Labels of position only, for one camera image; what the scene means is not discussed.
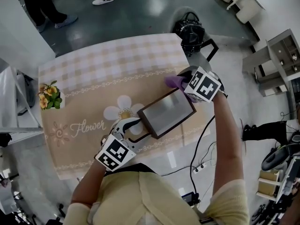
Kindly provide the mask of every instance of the sneaker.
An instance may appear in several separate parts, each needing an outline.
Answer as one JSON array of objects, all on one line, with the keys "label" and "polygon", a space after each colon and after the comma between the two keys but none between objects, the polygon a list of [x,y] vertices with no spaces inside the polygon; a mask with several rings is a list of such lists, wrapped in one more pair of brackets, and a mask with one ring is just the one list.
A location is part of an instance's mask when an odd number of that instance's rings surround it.
[{"label": "sneaker", "polygon": [[93,5],[102,5],[102,4],[106,4],[108,2],[112,2],[114,0],[95,0],[93,1]]},{"label": "sneaker", "polygon": [[56,23],[55,28],[62,28],[64,26],[67,26],[77,20],[78,16],[77,15],[68,15],[65,21],[61,23]]},{"label": "sneaker", "polygon": [[45,30],[45,27],[46,27],[48,22],[49,22],[49,20],[46,18],[42,25],[37,26],[37,30],[38,30],[39,33],[43,32]]}]

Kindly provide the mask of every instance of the white shoe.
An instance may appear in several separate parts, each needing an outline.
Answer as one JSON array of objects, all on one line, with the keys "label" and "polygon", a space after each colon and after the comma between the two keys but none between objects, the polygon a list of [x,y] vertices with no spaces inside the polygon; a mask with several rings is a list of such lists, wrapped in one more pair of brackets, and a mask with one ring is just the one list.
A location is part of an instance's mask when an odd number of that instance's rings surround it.
[{"label": "white shoe", "polygon": [[108,2],[112,2],[114,0],[95,0],[93,1],[93,5],[102,5],[102,4],[106,4]]}]

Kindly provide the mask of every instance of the artificial flower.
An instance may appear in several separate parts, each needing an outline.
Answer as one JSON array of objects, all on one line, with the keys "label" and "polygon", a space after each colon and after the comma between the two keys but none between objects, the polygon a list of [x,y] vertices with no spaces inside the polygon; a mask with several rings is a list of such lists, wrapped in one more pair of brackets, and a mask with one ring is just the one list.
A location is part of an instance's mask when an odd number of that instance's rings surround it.
[{"label": "artificial flower", "polygon": [[39,91],[39,92],[44,92],[46,86],[47,86],[46,84],[40,84],[40,85],[39,85],[39,88],[38,88],[38,91]]},{"label": "artificial flower", "polygon": [[48,106],[48,100],[46,99],[46,97],[44,95],[39,95],[39,105],[41,106],[41,108],[46,108]]},{"label": "artificial flower", "polygon": [[49,96],[52,96],[53,93],[57,93],[56,87],[50,87],[47,88],[44,93],[48,94]]}]

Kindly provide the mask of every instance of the tablecloth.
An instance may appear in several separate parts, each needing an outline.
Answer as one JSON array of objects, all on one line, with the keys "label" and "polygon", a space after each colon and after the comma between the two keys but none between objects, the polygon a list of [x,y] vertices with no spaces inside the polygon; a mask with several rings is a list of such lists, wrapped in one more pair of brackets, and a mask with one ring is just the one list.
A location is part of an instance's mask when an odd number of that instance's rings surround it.
[{"label": "tablecloth", "polygon": [[[136,112],[171,89],[164,77],[188,67],[176,34],[156,34],[109,41],[58,57],[39,67],[39,83],[56,86],[66,106],[43,110],[45,138],[61,179],[85,173],[118,120]],[[201,104],[197,112],[159,140],[149,139],[134,162],[195,142],[206,124]],[[146,134],[142,123],[127,136]]]}]

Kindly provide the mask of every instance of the wire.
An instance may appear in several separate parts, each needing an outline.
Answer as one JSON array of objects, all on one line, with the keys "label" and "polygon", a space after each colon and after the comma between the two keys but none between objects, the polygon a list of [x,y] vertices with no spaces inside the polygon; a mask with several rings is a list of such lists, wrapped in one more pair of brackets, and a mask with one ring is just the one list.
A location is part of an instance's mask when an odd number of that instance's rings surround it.
[{"label": "wire", "polygon": [[202,137],[203,137],[203,134],[204,134],[205,130],[207,129],[207,127],[209,126],[209,124],[214,120],[214,118],[215,118],[215,116],[213,116],[213,117],[211,118],[211,120],[206,124],[204,130],[202,131],[201,136],[200,136],[200,138],[199,138],[199,140],[198,140],[198,142],[197,142],[197,145],[196,145],[196,149],[195,149],[195,152],[194,152],[193,159],[192,159],[191,164],[190,164],[190,166],[189,166],[189,176],[190,176],[191,181],[192,181],[192,184],[193,184],[193,186],[194,186],[195,194],[197,194],[197,189],[196,189],[196,186],[195,186],[193,177],[192,177],[192,167],[193,167],[193,162],[194,162],[194,160],[195,160],[195,157],[196,157],[196,154],[197,154],[197,150],[198,150],[198,146],[199,146],[199,143],[200,143],[200,141],[201,141],[201,139],[202,139]]},{"label": "wire", "polygon": [[295,109],[294,111],[289,112],[289,113],[287,113],[287,114],[285,114],[284,112],[280,112],[280,116],[282,117],[282,119],[281,119],[280,121],[282,121],[282,120],[285,118],[286,115],[289,115],[289,114],[291,114],[291,113],[294,113],[295,111],[298,112],[298,110],[299,110],[299,109]]},{"label": "wire", "polygon": [[209,188],[206,190],[206,192],[204,193],[204,195],[203,195],[203,197],[202,197],[202,199],[201,199],[201,201],[200,201],[200,203],[203,201],[203,198],[205,197],[205,195],[206,195],[206,193],[208,192],[208,190],[210,189],[210,187],[211,187],[211,185],[213,184],[213,182],[214,182],[214,180],[211,182],[211,184],[210,184],[210,186],[209,186]]},{"label": "wire", "polygon": [[165,175],[161,175],[162,177],[164,177],[164,176],[168,176],[168,175],[171,175],[171,174],[173,174],[173,173],[176,173],[176,172],[179,172],[179,171],[181,171],[181,170],[183,170],[183,169],[185,169],[185,168],[188,168],[189,166],[186,166],[186,167],[183,167],[183,168],[181,168],[181,169],[178,169],[177,171],[174,171],[174,172],[171,172],[171,173],[168,173],[168,174],[165,174]]},{"label": "wire", "polygon": [[210,151],[210,147],[211,147],[214,143],[217,143],[217,142],[213,142],[213,143],[208,147],[206,154],[205,154],[204,157],[201,159],[200,165],[202,165],[203,159],[206,157],[206,155],[207,155],[208,152]]},{"label": "wire", "polygon": [[288,128],[290,128],[290,129],[294,129],[296,132],[298,132],[298,130],[297,129],[295,129],[295,128],[293,128],[293,127],[290,127],[289,125],[287,125],[286,124],[286,126],[288,127]]},{"label": "wire", "polygon": [[[210,165],[211,165],[211,166],[215,166],[215,165],[217,164],[217,160],[212,158],[212,153],[213,153],[213,151],[214,151],[216,145],[217,145],[217,142],[216,142],[215,145],[212,147],[211,154],[210,154]],[[214,165],[211,164],[211,161],[212,161],[212,160],[215,160],[215,161],[216,161],[216,163],[215,163]]]}]

